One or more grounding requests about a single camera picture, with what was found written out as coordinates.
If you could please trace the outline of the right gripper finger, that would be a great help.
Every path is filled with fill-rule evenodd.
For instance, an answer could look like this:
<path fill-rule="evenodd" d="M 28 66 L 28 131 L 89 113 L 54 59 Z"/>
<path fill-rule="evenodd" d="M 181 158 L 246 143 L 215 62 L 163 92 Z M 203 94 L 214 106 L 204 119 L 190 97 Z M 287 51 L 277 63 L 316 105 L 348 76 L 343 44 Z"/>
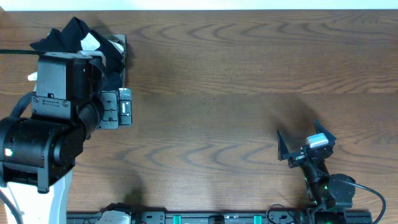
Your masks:
<path fill-rule="evenodd" d="M 328 140 L 335 140 L 336 137 L 332 135 L 326 128 L 324 128 L 317 119 L 313 120 L 315 131 L 317 134 L 323 133 Z"/>
<path fill-rule="evenodd" d="M 280 161 L 286 160 L 289 158 L 289 150 L 287 145 L 283 139 L 283 136 L 279 130 L 277 130 L 277 141 L 278 141 L 278 148 L 277 148 L 277 158 Z"/>

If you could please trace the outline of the black t-shirt with logo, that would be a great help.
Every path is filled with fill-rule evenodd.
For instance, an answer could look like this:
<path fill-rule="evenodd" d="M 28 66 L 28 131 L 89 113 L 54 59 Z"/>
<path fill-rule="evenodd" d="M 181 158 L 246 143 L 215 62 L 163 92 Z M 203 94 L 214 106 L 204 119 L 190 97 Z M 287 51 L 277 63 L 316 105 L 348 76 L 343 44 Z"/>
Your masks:
<path fill-rule="evenodd" d="M 52 29 L 49 34 L 30 44 L 34 50 L 44 52 L 68 52 L 78 53 L 80 51 L 99 51 L 106 60 L 106 73 L 108 82 L 106 90 L 122 88 L 125 82 L 125 59 L 126 51 L 124 39 L 109 39 L 89 26 L 77 17 L 71 18 L 69 23 L 62 29 Z"/>

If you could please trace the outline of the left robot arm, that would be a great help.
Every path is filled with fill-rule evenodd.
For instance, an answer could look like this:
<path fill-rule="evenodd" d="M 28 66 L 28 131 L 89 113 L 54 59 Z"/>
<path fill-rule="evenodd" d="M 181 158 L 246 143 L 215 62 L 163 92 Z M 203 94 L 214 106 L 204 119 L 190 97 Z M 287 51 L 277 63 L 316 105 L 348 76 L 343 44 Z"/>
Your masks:
<path fill-rule="evenodd" d="M 39 52 L 36 86 L 1 121 L 1 200 L 9 223 L 65 223 L 73 168 L 98 129 L 132 124 L 132 93 L 107 89 L 99 51 Z"/>

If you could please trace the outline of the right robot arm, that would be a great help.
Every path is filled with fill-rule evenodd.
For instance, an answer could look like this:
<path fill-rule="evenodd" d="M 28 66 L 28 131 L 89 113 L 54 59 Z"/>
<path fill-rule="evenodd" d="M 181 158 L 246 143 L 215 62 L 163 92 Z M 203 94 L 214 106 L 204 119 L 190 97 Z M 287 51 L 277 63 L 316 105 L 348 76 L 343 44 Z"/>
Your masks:
<path fill-rule="evenodd" d="M 354 180 L 344 174 L 330 174 L 325 159 L 333 154 L 336 137 L 317 120 L 314 122 L 316 134 L 306 138 L 306 145 L 298 151 L 289 152 L 280 131 L 277 131 L 278 160 L 288 161 L 292 169 L 301 168 L 307 188 L 307 195 L 315 206 L 297 212 L 295 223 L 331 223 L 332 218 L 316 218 L 321 212 L 340 212 L 353 206 L 355 194 Z"/>

